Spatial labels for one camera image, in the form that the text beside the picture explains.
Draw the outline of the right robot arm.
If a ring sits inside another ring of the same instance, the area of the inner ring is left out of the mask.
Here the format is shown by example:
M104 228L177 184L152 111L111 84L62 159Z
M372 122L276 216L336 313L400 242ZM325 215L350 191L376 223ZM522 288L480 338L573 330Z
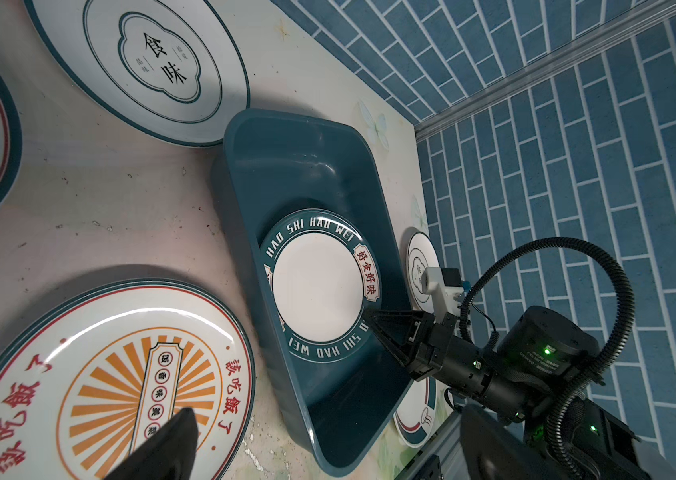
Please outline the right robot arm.
M676 468L623 421L585 397L622 353L635 323L617 311L606 344L564 315L532 306L506 336L478 346L458 335L466 319L423 311L364 314L383 347L415 381L434 378L464 408L461 440L469 470L484 479L676 479Z

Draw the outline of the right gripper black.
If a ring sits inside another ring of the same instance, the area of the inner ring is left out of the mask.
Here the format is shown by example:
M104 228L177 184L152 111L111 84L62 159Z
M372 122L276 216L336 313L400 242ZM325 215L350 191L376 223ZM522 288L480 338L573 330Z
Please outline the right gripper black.
M436 322L432 313L371 309L363 320L392 357L402 367L409 366L414 380L434 377L501 417L527 418L528 388L507 377L496 360L456 336L449 325Z

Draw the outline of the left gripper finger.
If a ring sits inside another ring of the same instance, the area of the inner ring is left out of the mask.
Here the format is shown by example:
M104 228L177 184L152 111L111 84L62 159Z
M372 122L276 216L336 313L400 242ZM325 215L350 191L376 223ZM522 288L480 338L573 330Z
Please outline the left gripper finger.
M189 480L196 459L198 424L192 408L175 414L105 480Z

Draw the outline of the green rim text plate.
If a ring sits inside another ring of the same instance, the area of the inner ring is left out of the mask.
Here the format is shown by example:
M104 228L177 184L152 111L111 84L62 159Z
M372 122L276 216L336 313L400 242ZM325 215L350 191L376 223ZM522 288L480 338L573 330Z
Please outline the green rim text plate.
M318 208L280 219L261 243L263 268L290 353L311 363L348 359L368 342L364 311L381 305L379 264L364 235Z

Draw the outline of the green red rim plate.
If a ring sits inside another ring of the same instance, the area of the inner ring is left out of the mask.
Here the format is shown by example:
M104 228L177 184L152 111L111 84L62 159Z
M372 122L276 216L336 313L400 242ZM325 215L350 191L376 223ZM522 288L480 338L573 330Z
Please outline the green red rim plate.
M437 386L433 377L413 381L394 413L402 441L411 448L424 445L434 432Z

